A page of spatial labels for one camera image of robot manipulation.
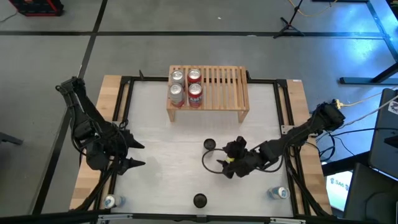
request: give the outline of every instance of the desk leg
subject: desk leg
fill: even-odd
[[[374,78],[341,77],[341,84],[349,85],[398,85],[398,78],[390,78],[398,72],[398,63],[391,65]]]
[[[355,156],[340,159],[339,161],[329,162],[328,164],[322,165],[323,176],[329,176],[344,171],[353,170],[355,163],[360,163],[369,167],[369,151],[357,154]]]
[[[175,110],[167,109],[167,113],[169,114],[170,122],[174,122]]]
[[[238,121],[242,123],[249,111],[238,111]]]
[[[21,145],[23,143],[23,140],[9,136],[8,134],[4,134],[4,133],[0,133],[0,141],[10,142],[10,143],[17,144],[17,145]]]

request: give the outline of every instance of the concrete floor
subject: concrete floor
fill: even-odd
[[[371,0],[394,45],[397,20],[385,0]],[[67,0],[62,17],[17,15],[0,31],[91,31],[101,0]],[[304,1],[312,14],[328,3]],[[0,2],[0,20],[14,13]],[[282,27],[280,16],[293,8],[281,0],[113,0],[108,1],[100,31],[208,30],[269,31]],[[294,25],[305,32],[379,32],[363,3],[336,3],[318,17],[298,15]],[[0,131],[24,139],[22,146],[0,144],[0,216],[31,212],[44,176],[65,105],[55,85],[76,75],[88,36],[0,35]],[[103,75],[167,75],[171,64],[244,65],[253,78],[303,80],[308,107],[334,98],[352,103],[382,91],[383,86],[343,86],[343,76],[373,77],[394,63],[382,39],[332,37],[97,37],[85,73],[88,96],[96,102]],[[377,108],[380,97],[343,108],[347,121]],[[350,129],[374,126],[376,114]],[[354,153],[368,151],[372,132],[341,136]],[[325,138],[318,146],[331,145]],[[350,156],[337,142],[332,160]],[[68,210],[78,173],[78,154],[69,137],[44,206],[44,212]]]

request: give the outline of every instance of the tripod stand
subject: tripod stand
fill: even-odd
[[[294,14],[293,14],[292,18],[290,19],[290,22],[287,22],[287,20],[283,17],[280,18],[284,22],[285,27],[283,27],[277,35],[273,36],[274,39],[286,35],[286,33],[285,33],[286,30],[295,30],[298,33],[298,35],[300,35],[302,37],[305,36],[305,34],[303,34],[301,31],[299,31],[296,27],[292,26],[293,19],[296,16],[297,11],[300,9],[302,2],[303,2],[303,0],[300,0],[300,3],[296,7],[294,7]]]

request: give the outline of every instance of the white table surface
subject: white table surface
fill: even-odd
[[[243,123],[238,123],[237,112],[229,111],[176,111],[175,122],[171,123],[166,92],[166,82],[134,82],[127,128],[146,148],[130,149],[127,158],[146,165],[118,176],[115,194],[125,197],[126,204],[113,212],[293,216],[290,199],[273,200],[266,194],[271,187],[288,186],[285,165],[272,174],[255,170],[243,178],[227,179],[208,172],[201,164],[206,138],[213,138],[217,147],[223,147],[240,135],[248,142],[248,149],[267,139],[280,138],[272,85],[248,85],[250,111]],[[212,152],[205,163],[221,171],[216,159],[225,156],[221,151]],[[207,197],[204,208],[193,204],[198,193]]]

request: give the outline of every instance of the wooden shelf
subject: wooden shelf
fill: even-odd
[[[199,69],[201,73],[202,104],[193,108],[188,102],[188,72],[190,69]],[[170,74],[174,70],[181,70],[185,74],[185,103],[181,108],[171,104],[167,94],[167,112],[171,122],[174,122],[177,110],[203,111],[237,111],[238,121],[243,122],[249,112],[248,83],[246,69],[242,66],[208,66],[208,65],[171,65]]]

